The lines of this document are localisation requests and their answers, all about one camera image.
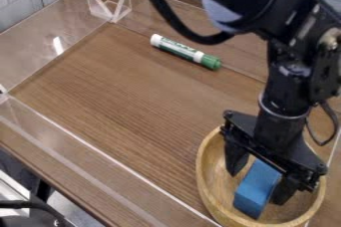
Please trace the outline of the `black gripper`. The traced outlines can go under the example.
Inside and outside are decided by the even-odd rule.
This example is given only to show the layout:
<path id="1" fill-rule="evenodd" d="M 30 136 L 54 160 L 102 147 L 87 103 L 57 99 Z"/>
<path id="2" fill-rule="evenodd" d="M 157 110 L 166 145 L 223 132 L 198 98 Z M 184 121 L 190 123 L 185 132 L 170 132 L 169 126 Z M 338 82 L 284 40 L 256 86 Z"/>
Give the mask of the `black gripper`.
<path id="1" fill-rule="evenodd" d="M 223 114 L 220 133 L 225 143 L 225 166 L 236 176 L 253 155 L 283 175 L 271 202 L 284 205 L 296 191 L 313 192 L 327 164 L 309 148 L 304 128 L 313 103 L 303 94 L 264 93 L 259 98 L 259 114 L 233 110 Z"/>

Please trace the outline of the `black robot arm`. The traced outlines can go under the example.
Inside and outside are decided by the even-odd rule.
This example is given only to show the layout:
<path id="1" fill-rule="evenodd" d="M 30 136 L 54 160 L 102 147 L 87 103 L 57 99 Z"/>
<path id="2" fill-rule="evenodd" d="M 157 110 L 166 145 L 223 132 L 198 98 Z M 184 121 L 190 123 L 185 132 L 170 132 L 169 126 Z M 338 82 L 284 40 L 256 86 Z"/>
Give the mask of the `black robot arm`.
<path id="1" fill-rule="evenodd" d="M 224 114 L 225 166 L 237 174 L 257 157 L 283 175 L 271 195 L 283 205 L 317 188 L 328 166 L 309 148 L 309 114 L 341 96 L 341 14 L 325 0 L 202 0 L 219 33 L 202 36 L 182 22 L 166 0 L 150 0 L 173 29 L 216 45 L 253 33 L 268 43 L 268 81 L 260 111 Z"/>

